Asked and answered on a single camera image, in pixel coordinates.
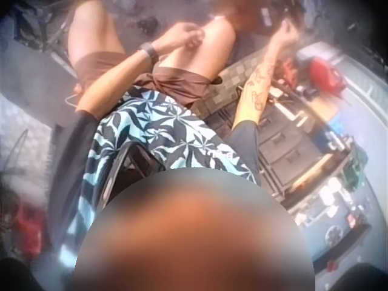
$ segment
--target leg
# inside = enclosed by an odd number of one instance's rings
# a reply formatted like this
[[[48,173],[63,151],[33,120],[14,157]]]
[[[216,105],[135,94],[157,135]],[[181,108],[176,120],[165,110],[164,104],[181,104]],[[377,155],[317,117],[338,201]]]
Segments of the leg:
[[[169,54],[159,67],[185,70],[213,81],[224,68],[236,35],[226,19],[212,20],[203,29],[206,36],[197,49],[179,48]]]
[[[68,40],[72,66],[91,53],[124,54],[113,19],[101,0],[77,0],[77,2]]]
[[[101,0],[77,0],[68,48],[79,82],[74,91],[79,95],[125,59],[113,19]]]

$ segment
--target brown shorts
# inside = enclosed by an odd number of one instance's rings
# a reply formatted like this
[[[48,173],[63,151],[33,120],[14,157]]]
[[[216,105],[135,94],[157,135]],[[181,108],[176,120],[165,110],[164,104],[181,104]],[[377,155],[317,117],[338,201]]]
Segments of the brown shorts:
[[[86,90],[105,72],[125,60],[122,53],[98,52],[80,59],[74,66],[78,81]],[[159,91],[184,106],[202,98],[210,80],[196,73],[169,67],[157,67],[153,73],[141,74],[134,85]]]

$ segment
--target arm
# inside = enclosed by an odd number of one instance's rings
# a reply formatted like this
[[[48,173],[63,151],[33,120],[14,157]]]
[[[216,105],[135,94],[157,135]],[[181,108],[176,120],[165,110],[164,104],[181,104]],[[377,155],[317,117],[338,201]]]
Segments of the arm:
[[[283,21],[281,28],[272,37],[263,61],[253,71],[244,86],[237,106],[233,129],[245,120],[259,124],[260,116],[266,106],[278,55],[285,45],[296,41],[297,38],[296,28],[289,21]]]
[[[152,45],[157,54],[161,56],[184,45],[198,46],[202,43],[203,38],[203,32],[197,25],[179,23],[154,41]],[[97,79],[82,96],[76,111],[84,110],[97,119],[103,118],[114,108],[135,79],[150,66],[149,55],[143,50],[136,52]]]

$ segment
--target wristwatch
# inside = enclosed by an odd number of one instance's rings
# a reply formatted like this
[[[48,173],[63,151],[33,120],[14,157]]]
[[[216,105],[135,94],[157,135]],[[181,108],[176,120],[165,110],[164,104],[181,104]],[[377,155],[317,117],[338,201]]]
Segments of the wristwatch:
[[[140,45],[139,50],[145,50],[149,54],[152,65],[155,65],[159,61],[158,53],[150,42],[145,42]]]

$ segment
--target red object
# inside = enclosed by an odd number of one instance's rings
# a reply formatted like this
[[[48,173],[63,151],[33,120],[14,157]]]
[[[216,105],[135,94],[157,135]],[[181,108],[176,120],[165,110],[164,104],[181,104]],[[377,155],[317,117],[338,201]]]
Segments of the red object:
[[[327,262],[327,268],[326,270],[330,272],[334,272],[336,269],[338,269],[338,263],[331,259],[329,262]]]
[[[21,202],[16,215],[16,227],[20,237],[18,247],[26,258],[33,259],[42,252],[44,226],[44,211]]]
[[[295,89],[298,83],[298,70],[294,68],[292,59],[287,59],[283,63],[284,79],[291,89]]]
[[[346,82],[342,75],[335,67],[321,58],[312,59],[310,78],[318,89],[339,98],[341,91],[346,88]]]

